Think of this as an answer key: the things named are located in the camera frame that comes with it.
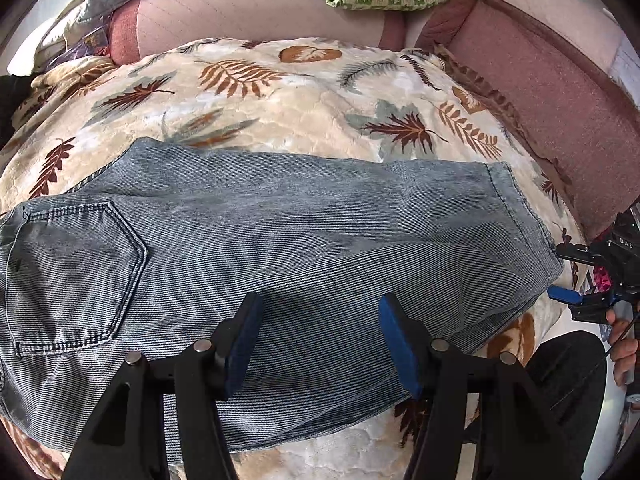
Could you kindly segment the person's right hand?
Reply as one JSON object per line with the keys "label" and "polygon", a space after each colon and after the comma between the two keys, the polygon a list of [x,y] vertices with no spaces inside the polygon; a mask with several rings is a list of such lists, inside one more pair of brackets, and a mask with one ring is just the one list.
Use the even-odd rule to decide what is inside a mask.
{"label": "person's right hand", "polygon": [[629,323],[622,318],[618,318],[613,309],[606,312],[606,320],[611,325],[610,338],[610,359],[613,362],[614,382],[619,387],[626,385],[626,378],[637,361],[637,352],[639,341],[637,339],[629,339],[624,336],[625,330]]}

